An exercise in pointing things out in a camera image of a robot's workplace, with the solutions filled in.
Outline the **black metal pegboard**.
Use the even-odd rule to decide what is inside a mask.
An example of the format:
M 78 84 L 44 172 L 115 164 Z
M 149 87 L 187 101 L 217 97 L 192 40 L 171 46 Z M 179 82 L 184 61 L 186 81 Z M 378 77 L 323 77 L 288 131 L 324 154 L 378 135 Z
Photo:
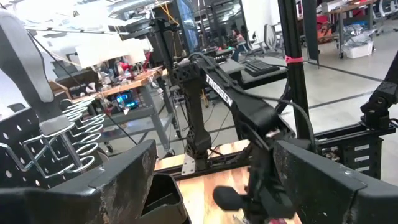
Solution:
M 104 115 L 84 118 L 70 113 L 72 123 L 45 135 L 30 108 L 0 120 L 0 188 L 52 188 L 102 163 L 99 140 Z

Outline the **white plastic tub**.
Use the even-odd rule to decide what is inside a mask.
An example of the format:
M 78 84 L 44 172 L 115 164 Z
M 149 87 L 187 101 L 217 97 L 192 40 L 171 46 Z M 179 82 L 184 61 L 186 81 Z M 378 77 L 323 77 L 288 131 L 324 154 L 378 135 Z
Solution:
M 373 41 L 344 45 L 343 52 L 350 59 L 370 56 L 373 53 Z

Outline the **grey mesh office chair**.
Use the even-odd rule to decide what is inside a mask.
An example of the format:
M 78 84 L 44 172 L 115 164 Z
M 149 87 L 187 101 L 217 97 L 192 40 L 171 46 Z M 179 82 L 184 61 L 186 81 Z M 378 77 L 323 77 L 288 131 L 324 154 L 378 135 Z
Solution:
M 275 26 L 264 25 L 264 43 L 271 52 L 284 53 L 284 39 L 281 32 L 275 31 Z

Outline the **silver foil bag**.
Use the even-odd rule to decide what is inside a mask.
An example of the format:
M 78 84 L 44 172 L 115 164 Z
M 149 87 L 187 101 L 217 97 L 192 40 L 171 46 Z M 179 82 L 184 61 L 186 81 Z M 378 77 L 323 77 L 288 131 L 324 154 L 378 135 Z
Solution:
M 346 48 L 353 48 L 368 44 L 372 41 L 372 35 L 375 29 L 367 29 L 359 24 L 344 26 L 344 44 Z

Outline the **black aluminium table frame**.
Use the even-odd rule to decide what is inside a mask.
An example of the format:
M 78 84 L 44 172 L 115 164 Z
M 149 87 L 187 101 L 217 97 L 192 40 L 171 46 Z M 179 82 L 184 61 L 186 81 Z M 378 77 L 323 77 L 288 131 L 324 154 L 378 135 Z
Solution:
M 294 0 L 279 0 L 279 10 L 282 19 L 285 56 L 288 55 L 294 58 L 302 57 L 302 51 L 299 46 L 299 34 L 296 28 L 297 17 L 295 15 L 296 9 Z M 169 73 L 172 81 L 177 84 L 173 78 L 173 69 L 175 65 L 172 66 Z M 307 90 L 305 86 L 303 63 L 286 64 L 286 66 L 286 88 L 284 94 L 277 99 L 277 106 L 274 108 L 279 113 L 280 118 L 284 120 L 284 123 L 290 128 L 293 137 L 297 136 L 300 139 L 308 139 L 309 133 L 307 123 L 310 122 L 310 120 L 308 117 Z M 269 104 L 268 98 L 264 97 L 264 100 Z M 330 135 L 335 137 L 346 134 L 366 134 L 381 138 L 383 135 L 394 133 L 398 129 L 398 119 L 392 119 L 389 116 L 389 108 L 397 103 L 398 53 L 393 59 L 385 79 L 383 79 L 372 93 L 369 100 L 362 105 L 362 117 L 360 122 L 351 126 L 332 129 L 318 134 L 313 132 L 316 144 L 316 149 L 314 151 L 322 155 L 322 150 L 317 145 L 316 136 L 318 135 Z M 236 132 L 240 139 L 246 139 L 238 133 L 237 128 Z M 187 155 L 185 163 L 179 166 L 163 168 L 162 173 L 171 175 L 176 180 L 184 180 L 235 169 L 249 164 L 249 161 L 239 161 L 235 163 L 230 161 L 235 156 L 243 154 L 245 148 L 240 152 L 226 155 L 216 152 L 213 157 L 210 157 L 209 153 L 212 150 L 210 147 L 210 150 L 208 150 L 209 167 L 203 167 L 195 162 L 194 158 L 188 155 L 187 148 L 188 144 L 186 147 Z

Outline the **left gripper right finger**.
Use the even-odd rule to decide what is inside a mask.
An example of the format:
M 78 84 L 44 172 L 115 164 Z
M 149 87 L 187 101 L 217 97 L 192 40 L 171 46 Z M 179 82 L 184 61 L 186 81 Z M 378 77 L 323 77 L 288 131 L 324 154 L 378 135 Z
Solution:
M 397 186 L 284 140 L 274 162 L 303 224 L 398 224 Z

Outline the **dark computer monitor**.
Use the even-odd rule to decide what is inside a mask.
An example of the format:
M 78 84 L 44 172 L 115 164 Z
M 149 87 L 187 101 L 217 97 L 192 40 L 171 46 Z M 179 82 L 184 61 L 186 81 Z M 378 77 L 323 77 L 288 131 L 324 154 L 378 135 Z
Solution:
M 174 0 L 178 11 L 178 19 L 182 30 L 188 54 L 197 52 L 200 48 L 197 26 L 193 11 L 192 0 Z

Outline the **black equipment box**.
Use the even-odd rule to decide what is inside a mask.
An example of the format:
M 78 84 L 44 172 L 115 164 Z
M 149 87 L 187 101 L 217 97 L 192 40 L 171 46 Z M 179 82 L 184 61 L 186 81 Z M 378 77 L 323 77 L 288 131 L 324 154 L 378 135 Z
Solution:
M 318 135 L 316 140 L 322 156 L 357 172 L 381 179 L 382 138 L 366 134 L 346 134 L 335 137 Z

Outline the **blue lit computer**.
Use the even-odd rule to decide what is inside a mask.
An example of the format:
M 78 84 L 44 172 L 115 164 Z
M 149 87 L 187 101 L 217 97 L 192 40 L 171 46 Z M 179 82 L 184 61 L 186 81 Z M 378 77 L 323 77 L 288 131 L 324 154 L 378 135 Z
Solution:
M 118 102 L 118 106 L 120 108 L 134 109 L 138 107 L 138 103 L 130 91 L 117 94 L 116 101 Z

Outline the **person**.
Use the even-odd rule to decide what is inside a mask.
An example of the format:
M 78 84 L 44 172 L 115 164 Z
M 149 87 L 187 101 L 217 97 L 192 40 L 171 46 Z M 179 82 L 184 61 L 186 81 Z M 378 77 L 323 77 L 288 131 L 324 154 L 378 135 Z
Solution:
M 232 34 L 233 34 L 233 37 L 237 41 L 237 45 L 235 47 L 235 51 L 233 52 L 233 55 L 232 55 L 231 59 L 234 60 L 235 62 L 238 62 L 239 61 L 239 54 L 242 51 L 245 51 L 246 40 L 244 39 L 244 37 L 242 36 L 240 31 L 238 31 L 236 28 L 232 29 Z

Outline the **wheeled wooden table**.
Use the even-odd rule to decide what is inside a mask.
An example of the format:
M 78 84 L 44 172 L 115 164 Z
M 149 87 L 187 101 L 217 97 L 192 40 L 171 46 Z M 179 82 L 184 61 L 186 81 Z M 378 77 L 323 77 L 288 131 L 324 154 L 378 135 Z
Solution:
M 355 9 L 361 9 L 367 7 L 367 26 L 368 30 L 374 28 L 373 22 L 374 17 L 377 21 L 383 21 L 385 18 L 391 14 L 398 13 L 398 0 L 336 0 L 338 2 L 344 2 L 344 4 L 332 9 L 331 11 L 324 12 L 323 15 L 336 14 L 338 16 L 337 28 L 338 28 L 338 48 L 339 48 L 339 58 L 344 58 L 344 53 L 342 46 L 344 44 L 344 33 L 343 33 L 343 14 L 345 12 L 350 12 Z

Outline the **deep black pegboard bin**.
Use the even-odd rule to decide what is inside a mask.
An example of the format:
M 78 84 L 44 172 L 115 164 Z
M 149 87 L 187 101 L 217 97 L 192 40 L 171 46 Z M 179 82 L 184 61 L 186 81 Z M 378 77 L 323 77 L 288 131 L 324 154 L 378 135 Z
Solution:
M 175 179 L 155 174 L 137 224 L 192 224 Z

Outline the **cluttered wooden workbench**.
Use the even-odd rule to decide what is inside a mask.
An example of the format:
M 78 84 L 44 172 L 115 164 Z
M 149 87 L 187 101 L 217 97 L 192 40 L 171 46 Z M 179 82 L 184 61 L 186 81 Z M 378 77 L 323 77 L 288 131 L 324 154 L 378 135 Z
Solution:
M 155 80 L 159 84 L 160 89 L 165 89 L 163 81 L 163 71 L 157 67 L 152 70 L 148 70 L 141 74 L 141 79 L 133 80 L 123 85 L 117 85 L 109 88 L 105 91 L 97 91 L 96 93 L 88 93 L 85 96 L 72 98 L 67 94 L 67 98 L 72 101 L 72 104 L 78 104 L 83 101 L 89 101 L 93 104 L 94 101 L 103 101 L 107 96 L 124 93 L 128 90 L 138 91 L 138 98 L 143 102 L 143 105 L 137 109 L 131 110 L 124 113 L 112 115 L 111 117 L 117 122 L 130 136 L 137 134 L 147 134 L 151 131 L 156 131 L 163 145 L 165 152 L 172 153 L 173 150 L 170 148 L 170 139 L 166 133 L 170 125 L 174 126 L 174 129 L 178 129 L 178 124 L 175 120 L 175 113 L 170 104 L 169 96 L 166 92 L 163 92 L 164 105 L 169 113 L 166 118 L 160 118 L 159 112 L 157 111 L 153 98 L 150 94 L 149 87 L 151 81 Z M 114 125 L 107 116 L 104 117 L 104 128 L 115 126 L 116 129 L 105 130 L 102 132 L 99 142 L 110 142 L 120 138 L 126 138 L 124 133 Z

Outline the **pink tape band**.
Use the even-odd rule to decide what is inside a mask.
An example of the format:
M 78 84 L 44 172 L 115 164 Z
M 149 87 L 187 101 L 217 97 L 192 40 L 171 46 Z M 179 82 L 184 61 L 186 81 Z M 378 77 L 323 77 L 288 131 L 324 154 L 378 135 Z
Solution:
M 288 56 L 288 55 L 285 56 L 285 63 L 287 65 L 294 64 L 294 63 L 303 63 L 303 61 L 304 61 L 303 57 L 294 58 L 294 57 L 291 57 L 291 56 Z

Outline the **black desk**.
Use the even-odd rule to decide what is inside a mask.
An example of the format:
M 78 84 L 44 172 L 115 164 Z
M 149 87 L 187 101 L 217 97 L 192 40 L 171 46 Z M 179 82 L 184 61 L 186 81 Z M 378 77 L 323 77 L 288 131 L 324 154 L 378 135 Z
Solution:
M 244 66 L 238 62 L 227 59 L 220 63 L 220 68 L 227 73 L 233 80 L 236 80 L 244 90 L 255 88 L 268 83 L 276 82 L 287 78 L 287 69 L 280 68 L 274 72 L 266 73 L 253 77 L 244 70 Z

